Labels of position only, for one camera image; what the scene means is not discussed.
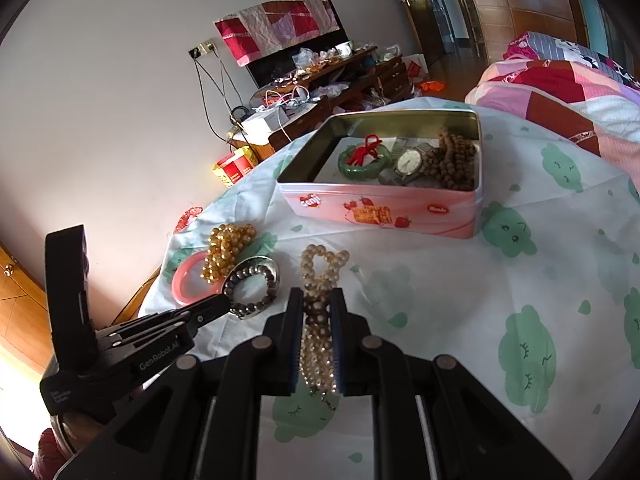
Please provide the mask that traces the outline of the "person hand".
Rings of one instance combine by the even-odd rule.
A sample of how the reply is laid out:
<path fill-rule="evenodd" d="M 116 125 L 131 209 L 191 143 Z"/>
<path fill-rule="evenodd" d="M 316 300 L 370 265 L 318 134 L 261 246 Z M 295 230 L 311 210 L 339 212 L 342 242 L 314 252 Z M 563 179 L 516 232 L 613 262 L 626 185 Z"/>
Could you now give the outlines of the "person hand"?
<path fill-rule="evenodd" d="M 103 425 L 85 415 L 66 413 L 52 416 L 51 427 L 41 434 L 29 470 L 36 479 L 53 479 L 103 429 Z"/>

